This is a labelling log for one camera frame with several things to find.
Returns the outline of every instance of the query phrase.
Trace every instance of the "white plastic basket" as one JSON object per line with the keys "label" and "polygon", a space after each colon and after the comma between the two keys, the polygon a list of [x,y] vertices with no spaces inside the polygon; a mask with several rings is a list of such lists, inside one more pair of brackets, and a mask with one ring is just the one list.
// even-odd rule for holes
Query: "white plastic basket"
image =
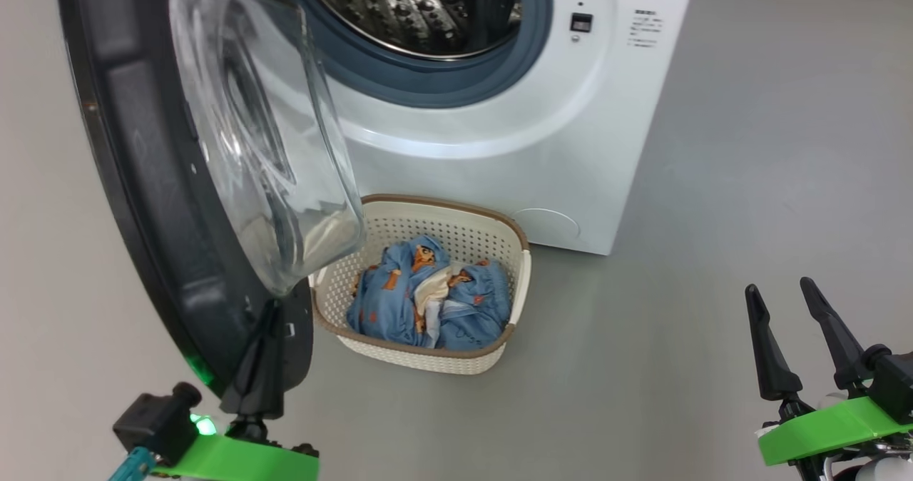
{"label": "white plastic basket", "polygon": [[[311,279],[315,320],[346,347],[371,358],[433,373],[485,373],[501,358],[523,311],[532,262],[526,235],[505,215],[458,203],[377,195],[363,198],[362,204],[368,227],[365,245]],[[453,262],[494,258],[504,267],[511,287],[511,319],[495,343],[476,351],[430,350],[365,337],[349,327],[346,311],[355,276],[377,263],[387,246],[421,234],[439,241]]]}

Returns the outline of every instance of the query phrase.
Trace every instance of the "stainless steel drum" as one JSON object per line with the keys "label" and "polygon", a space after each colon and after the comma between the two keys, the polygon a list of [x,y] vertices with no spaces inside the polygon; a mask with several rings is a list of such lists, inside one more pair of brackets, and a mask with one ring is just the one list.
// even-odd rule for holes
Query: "stainless steel drum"
{"label": "stainless steel drum", "polygon": [[322,0],[347,26],[391,51],[463,59],[516,34],[521,0]]}

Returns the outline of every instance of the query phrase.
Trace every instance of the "gray floor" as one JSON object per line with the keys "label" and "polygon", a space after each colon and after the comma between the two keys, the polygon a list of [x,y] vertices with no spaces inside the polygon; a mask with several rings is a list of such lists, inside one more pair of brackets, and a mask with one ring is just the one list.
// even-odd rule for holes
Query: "gray floor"
{"label": "gray floor", "polygon": [[859,340],[913,348],[913,0],[693,0],[618,237],[535,251],[503,360],[463,379],[320,334],[277,426],[352,479],[789,479],[765,469],[743,289],[815,402],[799,278]]}
{"label": "gray floor", "polygon": [[[0,465],[98,481],[137,393],[193,374],[121,243],[54,0],[0,0]],[[865,344],[913,348],[913,0],[693,0],[618,237],[535,251],[489,373],[381,364],[317,334],[273,426],[322,481],[796,479],[765,468],[743,288],[814,402],[811,275]],[[203,412],[212,412],[208,397]]]}

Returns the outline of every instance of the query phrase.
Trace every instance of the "washing machine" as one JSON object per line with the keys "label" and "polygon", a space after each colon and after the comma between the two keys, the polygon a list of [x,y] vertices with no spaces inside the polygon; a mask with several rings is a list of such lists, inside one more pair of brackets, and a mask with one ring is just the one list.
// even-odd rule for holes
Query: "washing machine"
{"label": "washing machine", "polygon": [[688,0],[294,0],[363,194],[607,254]]}
{"label": "washing machine", "polygon": [[359,196],[610,253],[688,0],[58,2],[147,294],[226,412],[275,418]]}

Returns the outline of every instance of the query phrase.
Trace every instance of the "blue clothing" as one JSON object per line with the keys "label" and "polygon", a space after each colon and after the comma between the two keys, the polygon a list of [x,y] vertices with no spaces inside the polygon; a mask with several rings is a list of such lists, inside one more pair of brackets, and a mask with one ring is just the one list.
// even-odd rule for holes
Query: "blue clothing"
{"label": "blue clothing", "polygon": [[486,348],[511,318],[508,278],[495,260],[467,265],[453,280],[441,309],[437,347],[467,351]]}
{"label": "blue clothing", "polygon": [[450,255],[431,237],[395,243],[384,250],[381,263],[362,273],[346,320],[368,337],[421,347],[424,334],[417,326],[415,287],[449,264]]}

